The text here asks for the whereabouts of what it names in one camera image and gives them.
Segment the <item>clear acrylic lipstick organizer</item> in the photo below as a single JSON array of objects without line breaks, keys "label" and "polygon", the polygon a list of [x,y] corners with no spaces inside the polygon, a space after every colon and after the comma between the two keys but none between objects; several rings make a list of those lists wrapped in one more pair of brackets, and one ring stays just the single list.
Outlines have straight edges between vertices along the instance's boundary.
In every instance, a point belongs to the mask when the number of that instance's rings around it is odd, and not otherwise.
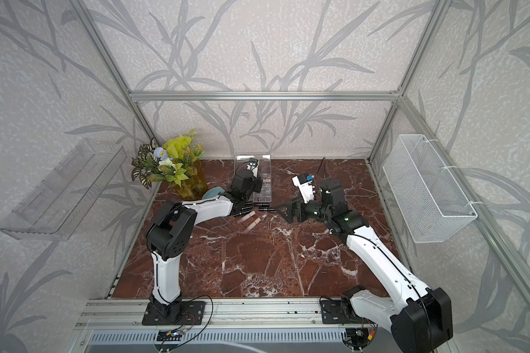
[{"label": "clear acrylic lipstick organizer", "polygon": [[[270,154],[239,154],[234,157],[233,189],[241,191],[255,204],[272,202],[272,164]],[[247,178],[255,176],[263,180],[259,194],[247,192]]]}]

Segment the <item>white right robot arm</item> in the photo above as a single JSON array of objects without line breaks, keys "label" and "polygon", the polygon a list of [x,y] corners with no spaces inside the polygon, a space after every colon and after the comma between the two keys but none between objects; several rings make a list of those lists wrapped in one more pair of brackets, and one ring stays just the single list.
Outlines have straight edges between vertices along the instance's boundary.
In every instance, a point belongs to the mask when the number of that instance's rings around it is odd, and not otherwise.
[{"label": "white right robot arm", "polygon": [[292,179],[300,195],[276,211],[288,223],[315,220],[326,226],[358,255],[384,286],[389,298],[361,286],[341,297],[342,311],[352,319],[368,319],[389,331],[402,352],[432,352],[453,338],[451,298],[430,288],[384,245],[364,216],[347,206],[344,189],[335,178],[316,185],[314,176]]}]

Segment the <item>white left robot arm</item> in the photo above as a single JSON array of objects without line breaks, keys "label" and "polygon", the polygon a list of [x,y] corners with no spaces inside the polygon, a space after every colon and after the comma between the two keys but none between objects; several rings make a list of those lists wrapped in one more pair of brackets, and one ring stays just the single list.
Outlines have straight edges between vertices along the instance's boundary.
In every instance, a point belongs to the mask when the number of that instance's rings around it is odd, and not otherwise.
[{"label": "white left robot arm", "polygon": [[211,199],[167,202],[147,231],[147,248],[154,265],[151,306],[165,319],[178,319],[181,309],[180,256],[194,227],[208,220],[232,216],[262,189],[263,179],[250,169],[235,173],[231,188]]}]

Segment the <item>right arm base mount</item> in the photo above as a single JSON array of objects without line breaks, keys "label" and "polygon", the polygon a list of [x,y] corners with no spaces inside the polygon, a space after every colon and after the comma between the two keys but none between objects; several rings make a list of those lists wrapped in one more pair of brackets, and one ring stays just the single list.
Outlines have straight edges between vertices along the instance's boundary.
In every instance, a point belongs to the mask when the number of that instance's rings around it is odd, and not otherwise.
[{"label": "right arm base mount", "polygon": [[369,319],[357,316],[346,300],[320,297],[322,323],[324,324],[366,324],[375,326]]}]

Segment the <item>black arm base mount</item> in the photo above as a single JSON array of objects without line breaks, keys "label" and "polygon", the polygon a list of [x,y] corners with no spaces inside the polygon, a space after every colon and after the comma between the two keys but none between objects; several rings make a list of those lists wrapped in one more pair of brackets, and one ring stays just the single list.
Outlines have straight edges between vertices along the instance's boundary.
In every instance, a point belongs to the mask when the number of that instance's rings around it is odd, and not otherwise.
[{"label": "black arm base mount", "polygon": [[171,304],[150,302],[145,310],[143,326],[202,324],[206,303],[204,301],[176,301]]}]

